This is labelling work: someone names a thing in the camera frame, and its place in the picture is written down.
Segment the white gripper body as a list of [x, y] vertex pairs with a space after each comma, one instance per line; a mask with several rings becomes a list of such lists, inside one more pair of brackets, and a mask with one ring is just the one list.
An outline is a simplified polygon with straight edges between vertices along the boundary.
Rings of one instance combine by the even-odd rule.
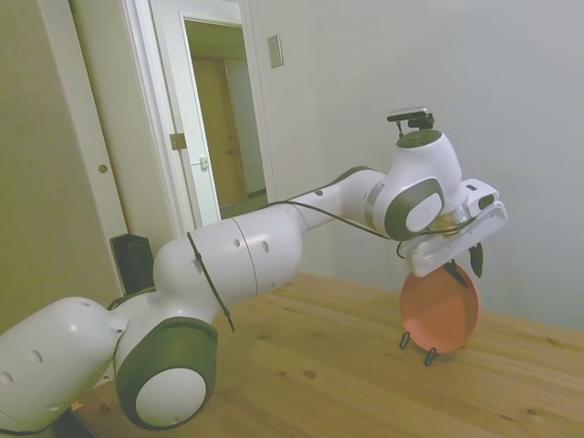
[[410, 272], [427, 276], [470, 248], [502, 229], [508, 221], [502, 202], [482, 211], [468, 226], [456, 234], [420, 235], [404, 243], [404, 257]]

